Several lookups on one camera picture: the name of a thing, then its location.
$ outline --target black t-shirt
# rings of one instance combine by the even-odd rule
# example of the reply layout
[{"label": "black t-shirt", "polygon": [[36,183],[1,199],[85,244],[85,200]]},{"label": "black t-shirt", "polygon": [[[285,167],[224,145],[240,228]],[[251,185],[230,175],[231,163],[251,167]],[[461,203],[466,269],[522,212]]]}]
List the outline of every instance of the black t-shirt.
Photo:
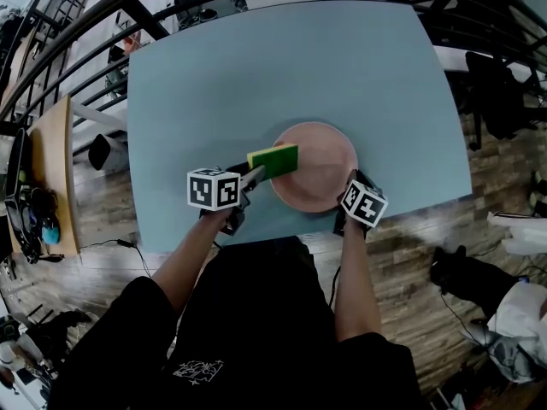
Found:
[{"label": "black t-shirt", "polygon": [[266,407],[294,402],[422,408],[410,351],[366,334],[337,343],[307,248],[224,248],[180,320],[137,278],[74,348],[49,408]]}]

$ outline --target pink bowl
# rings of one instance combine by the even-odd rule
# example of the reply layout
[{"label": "pink bowl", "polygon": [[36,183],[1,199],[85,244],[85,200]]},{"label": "pink bowl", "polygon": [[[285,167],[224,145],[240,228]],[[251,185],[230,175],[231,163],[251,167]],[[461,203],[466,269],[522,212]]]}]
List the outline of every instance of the pink bowl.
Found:
[{"label": "pink bowl", "polygon": [[311,121],[287,129],[274,146],[298,145],[298,170],[272,179],[279,198],[304,213],[322,213],[338,205],[357,155],[338,129]]}]

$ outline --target person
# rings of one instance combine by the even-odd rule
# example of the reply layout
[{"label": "person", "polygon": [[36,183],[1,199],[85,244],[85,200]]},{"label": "person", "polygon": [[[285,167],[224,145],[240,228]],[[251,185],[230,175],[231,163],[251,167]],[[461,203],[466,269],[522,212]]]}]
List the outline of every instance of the person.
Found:
[{"label": "person", "polygon": [[9,9],[7,4],[0,4],[0,29],[3,23],[9,18]]},{"label": "person", "polygon": [[[174,0],[174,4],[182,4],[190,0]],[[213,9],[203,9],[200,4],[194,8],[187,9],[183,12],[177,13],[177,21],[179,22],[179,30],[186,29],[193,26],[198,22],[204,23],[205,21],[214,20],[218,16],[217,12]]]},{"label": "person", "polygon": [[473,332],[472,326],[466,332],[480,346],[489,348],[495,342],[503,345],[503,349],[493,348],[489,354],[506,378],[525,383],[545,376],[547,288],[530,284],[490,263],[467,257],[463,246],[454,254],[437,248],[430,278],[443,294],[451,293],[482,308],[491,333],[482,328]]},{"label": "person", "polygon": [[24,369],[48,383],[49,375],[40,364],[48,360],[57,368],[68,352],[68,328],[89,321],[85,313],[69,311],[44,324],[32,325],[20,334],[16,319],[10,315],[0,318],[0,382],[11,389],[13,374]]},{"label": "person", "polygon": [[225,247],[196,283],[229,214],[205,214],[151,278],[122,291],[68,356],[49,409],[423,408],[409,349],[381,335],[361,225],[346,222],[333,313],[297,237]]},{"label": "person", "polygon": [[534,215],[547,217],[547,181],[540,172],[532,173],[532,190],[528,195],[528,204]]}]

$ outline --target yellow sponge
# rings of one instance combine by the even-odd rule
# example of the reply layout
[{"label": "yellow sponge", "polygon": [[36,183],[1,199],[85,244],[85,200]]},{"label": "yellow sponge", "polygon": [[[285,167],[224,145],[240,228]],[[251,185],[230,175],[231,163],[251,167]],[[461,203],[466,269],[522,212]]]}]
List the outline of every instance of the yellow sponge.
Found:
[{"label": "yellow sponge", "polygon": [[294,172],[298,168],[298,146],[283,144],[271,149],[259,150],[247,155],[249,168],[264,166],[265,180],[277,178],[286,173]]}]

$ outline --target black cable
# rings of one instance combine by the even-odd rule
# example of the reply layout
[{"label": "black cable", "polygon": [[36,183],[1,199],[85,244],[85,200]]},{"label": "black cable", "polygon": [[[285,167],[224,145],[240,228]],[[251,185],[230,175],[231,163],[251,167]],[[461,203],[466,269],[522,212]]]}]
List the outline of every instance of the black cable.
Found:
[{"label": "black cable", "polygon": [[502,243],[502,240],[498,240],[498,241],[496,242],[496,244],[495,244],[492,248],[488,249],[486,252],[483,252],[482,254],[470,255],[470,257],[471,257],[471,258],[476,258],[476,257],[478,257],[478,256],[485,256],[485,255],[488,255],[488,254],[494,252],[494,251],[497,249],[497,247],[498,247],[501,243]]},{"label": "black cable", "polygon": [[91,246],[101,246],[102,244],[105,244],[105,243],[108,243],[108,242],[117,242],[117,241],[118,240],[107,240],[106,242],[102,242],[102,243],[88,244],[87,246],[82,246],[80,249],[90,248]]},{"label": "black cable", "polygon": [[334,301],[334,294],[336,293],[336,278],[338,278],[341,268],[341,266],[338,266],[336,273],[334,273],[334,278],[332,279],[331,300],[328,302],[330,308],[332,307],[332,301]]},{"label": "black cable", "polygon": [[146,264],[146,261],[144,260],[144,257],[143,255],[141,254],[139,248],[134,245],[133,243],[130,243],[130,242],[126,242],[125,240],[120,240],[119,238],[114,240],[107,240],[106,242],[102,242],[102,243],[92,243],[92,244],[88,244],[87,246],[82,246],[80,249],[85,249],[85,248],[90,248],[91,246],[101,246],[103,244],[106,244],[106,243],[109,243],[109,242],[117,242],[118,243],[118,246],[123,246],[124,248],[133,248],[133,249],[136,249],[137,252],[138,252],[138,256],[140,256],[140,259],[141,261],[143,262],[143,268],[144,268],[144,271],[146,272],[146,274],[148,275],[148,278],[152,278],[151,275],[150,275],[150,269],[148,268],[148,265]]},{"label": "black cable", "polygon": [[143,255],[140,253],[140,249],[133,245],[133,247],[137,250],[138,254],[140,255],[140,259],[142,260],[143,262],[143,267],[144,267],[144,271],[146,272],[146,274],[148,275],[148,278],[152,278],[151,275],[150,275],[150,269],[148,268],[148,265],[146,264],[146,261],[144,261],[144,257]]},{"label": "black cable", "polygon": [[540,272],[544,273],[545,275],[547,275],[547,271],[545,269],[542,269],[541,267],[539,266],[535,266],[535,265],[531,265],[531,266],[528,266],[528,267],[525,267],[524,269],[522,269],[522,271],[526,271],[528,269],[538,269]]}]

